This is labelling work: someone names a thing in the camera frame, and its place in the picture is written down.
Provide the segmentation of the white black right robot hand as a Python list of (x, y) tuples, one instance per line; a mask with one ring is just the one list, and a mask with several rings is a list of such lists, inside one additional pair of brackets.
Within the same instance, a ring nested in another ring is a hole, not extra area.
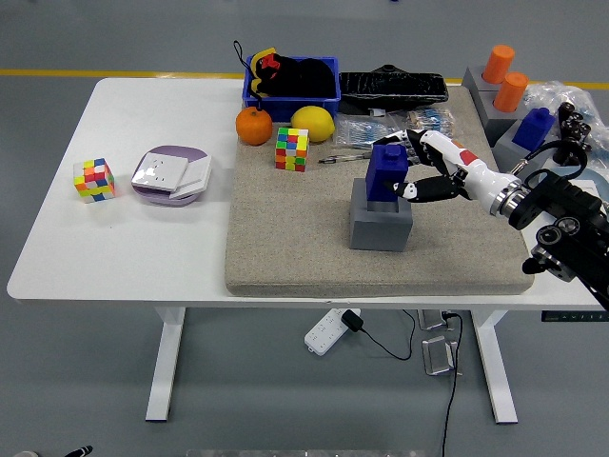
[(430, 203), (460, 195), (479, 202), (489, 214), (499, 216), (508, 197), (521, 185), (518, 177), (493, 171), (472, 151), (436, 130), (404, 129), (375, 141), (373, 145), (399, 142), (414, 150), (417, 165), (433, 167), (439, 173), (415, 182), (386, 185), (408, 202)]

